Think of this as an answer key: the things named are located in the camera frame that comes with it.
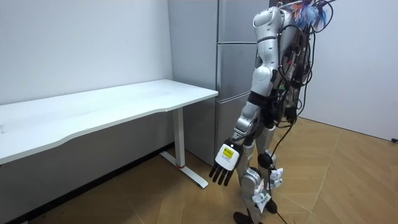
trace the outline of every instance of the wire bundle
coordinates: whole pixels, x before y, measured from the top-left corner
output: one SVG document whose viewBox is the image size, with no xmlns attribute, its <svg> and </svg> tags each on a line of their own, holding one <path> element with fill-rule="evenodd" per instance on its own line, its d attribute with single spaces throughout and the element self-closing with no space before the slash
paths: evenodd
<svg viewBox="0 0 398 224">
<path fill-rule="evenodd" d="M 295 114 L 294 114 L 294 118 L 292 120 L 290 120 L 290 125 L 286 125 L 286 126 L 280 125 L 280 123 L 285 123 L 288 121 L 280 121 L 276 124 L 276 126 L 278 128 L 288 128 L 288 130 L 276 144 L 276 146 L 271 154 L 271 157 L 274 156 L 274 154 L 275 154 L 276 150 L 278 149 L 279 145 L 281 144 L 281 142 L 285 139 L 286 135 L 288 135 L 290 130 L 293 128 L 293 125 L 296 123 L 298 116 L 305 109 L 305 102 L 307 99 L 307 87 L 308 87 L 308 84 L 310 83 L 310 81 L 312 80 L 312 75 L 313 75 L 312 68 L 313 68 L 314 58 L 315 58 L 316 34 L 323 31 L 329 25 L 330 21 L 333 18 L 334 11 L 333 11 L 333 7 L 330 4 L 332 1 L 336 1 L 336 0 L 331 0 L 331 1 L 319 0 L 319 1 L 315 1 L 311 6 L 309 6 L 309 5 L 310 5 L 310 3 L 312 3 L 312 1 L 304 1 L 303 4 L 301 4 L 301 5 L 295 4 L 295 5 L 291 6 L 290 9 L 292 10 L 292 12 L 294 14 L 296 25 L 287 25 L 287 26 L 281 28 L 281 30 L 279 32 L 278 47 L 280 49 L 280 37 L 282 36 L 283 31 L 285 31 L 289 27 L 293 27 L 293 28 L 297 29 L 299 39 L 301 40 L 300 41 L 301 42 L 300 53 L 303 54 L 304 61 L 297 62 L 297 63 L 302 63 L 302 64 L 301 65 L 296 64 L 296 68 L 297 68 L 297 66 L 303 66 L 305 68 L 303 77 L 307 76 L 307 78 L 305 80 L 305 83 L 300 83 L 300 85 L 299 85 L 300 88 L 298 89 L 297 95 L 293 95 Z M 331 16 L 330 16 L 330 19 L 328 22 L 326 22 L 326 13 L 323 10 L 323 7 L 326 5 L 328 5 L 331 9 Z M 315 11 L 318 13 L 318 16 L 316 18 L 313 17 L 313 12 L 315 12 Z M 289 64 L 287 71 L 289 71 L 290 66 L 292 66 L 292 63 Z M 277 104 L 279 105 L 279 108 L 280 108 L 279 113 L 284 113 L 283 107 L 284 107 L 284 102 L 285 102 L 286 96 L 287 96 L 289 90 L 291 88 L 293 88 L 292 85 L 294 85 L 294 84 L 292 83 L 293 80 L 289 80 L 286 77 L 286 70 L 284 69 L 283 60 L 280 60 L 278 70 L 279 70 L 278 71 L 279 74 L 281 75 L 281 77 L 284 80 L 284 86 L 283 86 L 284 94 L 281 97 L 279 97 Z M 303 101 L 301 101 L 299 99 L 301 87 L 304 87 Z M 268 173 L 269 195 L 272 196 L 270 179 L 271 179 L 271 171 L 269 170 L 269 173 Z M 279 212 L 277 212 L 277 214 L 280 217 L 280 219 L 285 224 L 287 224 L 287 222 L 279 214 Z"/>
</svg>

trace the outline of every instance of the humanoid robot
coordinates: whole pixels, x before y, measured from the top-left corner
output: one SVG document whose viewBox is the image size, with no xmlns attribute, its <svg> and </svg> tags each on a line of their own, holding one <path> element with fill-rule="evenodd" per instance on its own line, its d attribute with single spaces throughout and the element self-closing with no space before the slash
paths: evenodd
<svg viewBox="0 0 398 224">
<path fill-rule="evenodd" d="M 323 30 L 330 22 L 326 23 L 323 10 L 326 5 L 331 7 L 330 2 L 280 2 L 254 16 L 257 59 L 251 93 L 232 137 L 220 148 L 210 172 L 213 182 L 227 186 L 236 169 L 248 211 L 247 215 L 234 214 L 237 224 L 260 224 L 264 210 L 277 213 L 271 189 L 282 183 L 283 169 L 276 169 L 276 148 L 271 152 L 269 147 L 276 127 L 289 128 L 288 133 L 299 115 L 297 110 L 305 106 L 299 94 L 312 77 L 310 37 L 315 43 L 315 34 L 320 31 L 314 27 Z M 250 167 L 254 141 L 261 135 L 265 143 L 257 143 L 259 167 Z"/>
</svg>

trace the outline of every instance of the desk leg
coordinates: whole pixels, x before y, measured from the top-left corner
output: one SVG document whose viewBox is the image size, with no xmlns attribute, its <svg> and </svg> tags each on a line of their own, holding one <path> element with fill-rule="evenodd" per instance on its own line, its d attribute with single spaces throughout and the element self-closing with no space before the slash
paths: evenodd
<svg viewBox="0 0 398 224">
<path fill-rule="evenodd" d="M 209 184 L 205 179 L 201 178 L 198 174 L 194 173 L 191 169 L 185 166 L 185 148 L 184 148 L 184 124 L 182 116 L 182 108 L 173 110 L 174 120 L 174 141 L 175 141 L 175 158 L 167 152 L 162 152 L 164 158 L 174 164 L 182 172 L 187 174 L 193 181 L 200 187 L 205 188 Z"/>
</svg>

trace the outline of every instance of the parquet floor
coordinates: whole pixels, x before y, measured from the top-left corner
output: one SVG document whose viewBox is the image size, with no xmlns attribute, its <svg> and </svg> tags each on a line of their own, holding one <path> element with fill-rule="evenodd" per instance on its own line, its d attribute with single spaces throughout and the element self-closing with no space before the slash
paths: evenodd
<svg viewBox="0 0 398 224">
<path fill-rule="evenodd" d="M 273 196 L 289 224 L 398 223 L 398 144 L 300 119 L 277 157 L 284 183 Z M 211 182 L 188 152 L 187 165 Z M 29 223 L 233 224 L 236 211 L 245 211 L 236 174 L 202 190 L 158 156 Z M 263 223 L 282 222 L 267 213 Z"/>
</svg>

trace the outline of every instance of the robot leg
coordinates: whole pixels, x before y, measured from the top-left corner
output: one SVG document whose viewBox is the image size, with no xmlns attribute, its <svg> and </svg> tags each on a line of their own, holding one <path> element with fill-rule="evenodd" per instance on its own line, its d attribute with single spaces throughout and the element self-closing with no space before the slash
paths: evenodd
<svg viewBox="0 0 398 224">
<path fill-rule="evenodd" d="M 251 141 L 250 144 L 243 144 L 243 157 L 236 168 L 242 200 L 248 211 L 248 215 L 240 212 L 234 214 L 234 221 L 237 224 L 261 224 L 261 213 L 264 211 L 266 203 L 271 199 L 266 192 L 266 186 L 258 170 L 249 167 L 253 150 L 254 141 Z"/>
<path fill-rule="evenodd" d="M 262 159 L 261 154 L 266 153 L 269 156 L 271 156 L 272 152 L 269 150 L 269 147 L 272 142 L 272 138 L 274 137 L 275 133 L 275 126 L 272 128 L 264 128 L 262 135 L 260 138 L 256 139 L 256 144 L 257 144 L 257 153 L 259 157 L 257 159 Z M 265 180 L 266 183 L 268 183 L 268 169 L 266 167 L 261 166 L 262 164 L 259 161 L 259 167 L 258 169 L 260 170 L 261 177 Z M 276 156 L 272 156 L 272 165 L 275 167 L 276 166 Z"/>
</svg>

